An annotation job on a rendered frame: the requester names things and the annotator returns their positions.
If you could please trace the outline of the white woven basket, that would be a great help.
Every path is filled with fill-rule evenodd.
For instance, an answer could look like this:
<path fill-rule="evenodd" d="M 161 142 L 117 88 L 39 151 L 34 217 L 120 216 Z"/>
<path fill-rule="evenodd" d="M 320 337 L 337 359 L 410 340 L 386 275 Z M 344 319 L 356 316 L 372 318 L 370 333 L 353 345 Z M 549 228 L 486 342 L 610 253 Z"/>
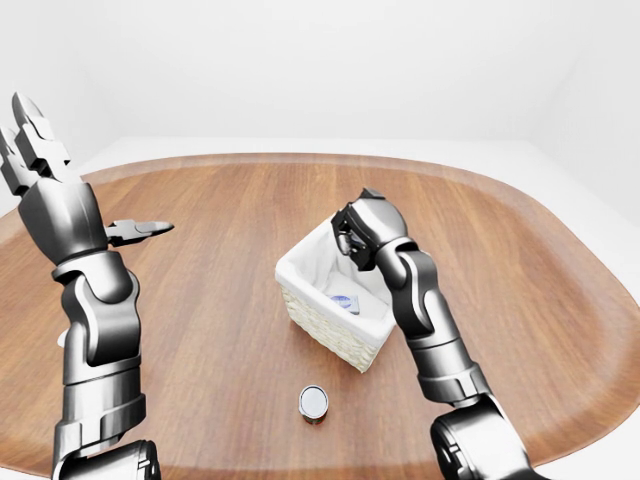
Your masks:
<path fill-rule="evenodd" d="M 366 372 L 396 325 L 377 270 L 360 272 L 339 251 L 329 220 L 278 260 L 275 278 L 291 319 L 358 371 Z"/>

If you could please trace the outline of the silver-lidded soup can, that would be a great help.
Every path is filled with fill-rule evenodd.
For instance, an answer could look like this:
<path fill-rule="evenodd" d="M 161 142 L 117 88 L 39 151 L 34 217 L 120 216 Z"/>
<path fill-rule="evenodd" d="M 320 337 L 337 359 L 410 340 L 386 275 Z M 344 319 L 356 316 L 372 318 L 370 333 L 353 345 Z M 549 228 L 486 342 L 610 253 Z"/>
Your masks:
<path fill-rule="evenodd" d="M 309 424 L 320 424 L 326 418 L 329 399 L 318 385 L 304 387 L 299 395 L 299 412 Z"/>

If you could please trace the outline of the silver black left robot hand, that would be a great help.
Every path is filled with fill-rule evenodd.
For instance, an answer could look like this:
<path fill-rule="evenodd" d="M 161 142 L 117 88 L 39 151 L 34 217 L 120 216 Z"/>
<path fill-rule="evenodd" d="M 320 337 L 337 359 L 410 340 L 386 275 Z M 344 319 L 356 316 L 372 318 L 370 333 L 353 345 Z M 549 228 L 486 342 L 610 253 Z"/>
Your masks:
<path fill-rule="evenodd" d="M 134 220 L 104 226 L 91 185 L 68 167 L 70 155 L 40 109 L 19 92 L 12 109 L 18 130 L 0 126 L 0 172 L 20 198 L 19 215 L 31 238 L 54 264 L 174 228 L 169 222 Z"/>

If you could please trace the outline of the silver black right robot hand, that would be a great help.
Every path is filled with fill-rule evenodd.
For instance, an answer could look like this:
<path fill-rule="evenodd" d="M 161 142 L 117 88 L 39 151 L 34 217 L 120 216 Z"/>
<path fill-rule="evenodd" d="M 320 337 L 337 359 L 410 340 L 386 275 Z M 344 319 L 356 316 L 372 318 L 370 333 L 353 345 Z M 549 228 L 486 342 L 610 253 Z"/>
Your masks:
<path fill-rule="evenodd" d="M 373 188 L 364 188 L 353 202 L 331 219 L 340 252 L 359 271 L 371 271 L 375 256 L 386 244 L 408 236 L 407 225 L 396 207 Z"/>

